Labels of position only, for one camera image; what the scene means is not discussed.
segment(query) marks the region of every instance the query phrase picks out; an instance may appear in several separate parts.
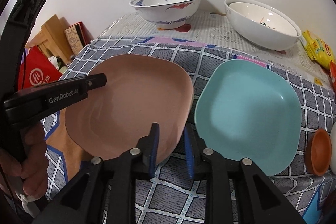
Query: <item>wooden furniture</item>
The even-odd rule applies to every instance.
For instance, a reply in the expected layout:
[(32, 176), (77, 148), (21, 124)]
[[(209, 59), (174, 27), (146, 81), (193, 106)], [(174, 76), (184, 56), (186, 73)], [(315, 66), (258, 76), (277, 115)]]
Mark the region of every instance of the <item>wooden furniture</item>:
[(49, 18), (25, 47), (33, 46), (38, 46), (46, 57), (59, 56), (65, 64), (74, 56), (57, 15)]

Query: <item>yellow plastic bag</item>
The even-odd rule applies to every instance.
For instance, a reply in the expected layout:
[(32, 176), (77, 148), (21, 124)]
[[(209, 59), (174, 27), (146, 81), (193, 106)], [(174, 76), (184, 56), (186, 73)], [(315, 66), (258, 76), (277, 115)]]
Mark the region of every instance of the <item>yellow plastic bag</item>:
[(335, 63), (335, 56), (329, 45), (308, 30), (302, 32), (302, 35), (304, 39), (301, 39), (301, 42), (309, 58), (330, 70), (330, 61)]

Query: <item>red bag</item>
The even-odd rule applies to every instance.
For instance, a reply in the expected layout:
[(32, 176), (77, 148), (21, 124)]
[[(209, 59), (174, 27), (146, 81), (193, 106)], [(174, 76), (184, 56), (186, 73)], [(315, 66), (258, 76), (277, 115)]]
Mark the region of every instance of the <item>red bag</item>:
[[(34, 46), (26, 51), (26, 73), (23, 88), (37, 86), (49, 82), (57, 81), (62, 74), (49, 62), (38, 47)], [(18, 89), (22, 87), (24, 73), (24, 57), (21, 60)]]

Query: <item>silver screw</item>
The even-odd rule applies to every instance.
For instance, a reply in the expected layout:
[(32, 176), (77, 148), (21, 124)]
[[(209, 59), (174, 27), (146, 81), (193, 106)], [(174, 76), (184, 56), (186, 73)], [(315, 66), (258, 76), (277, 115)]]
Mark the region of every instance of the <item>silver screw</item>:
[(251, 165), (252, 164), (252, 160), (249, 159), (249, 158), (243, 158), (241, 160), (241, 162), (244, 164), (244, 165)]
[(99, 158), (99, 157), (94, 157), (94, 158), (91, 159), (91, 163), (93, 165), (99, 164), (100, 162), (101, 162), (101, 158)]
[(206, 155), (212, 155), (213, 150), (211, 148), (204, 148), (203, 153), (206, 154)]
[(138, 154), (140, 154), (141, 150), (139, 148), (132, 148), (129, 152), (132, 155), (138, 155)]

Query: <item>human hand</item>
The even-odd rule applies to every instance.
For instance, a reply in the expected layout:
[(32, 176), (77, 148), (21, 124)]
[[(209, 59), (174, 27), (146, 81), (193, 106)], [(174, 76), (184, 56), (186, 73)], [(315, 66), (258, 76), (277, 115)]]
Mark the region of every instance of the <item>human hand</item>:
[[(45, 156), (47, 145), (44, 141), (44, 129), (40, 122), (28, 129), (24, 141), (30, 150), (27, 159), (22, 164), (1, 148), (0, 164), (5, 174), (20, 176), (24, 179), (22, 188), (26, 195), (41, 198), (48, 188), (47, 168), (49, 161)], [(9, 194), (1, 176), (0, 187)]]

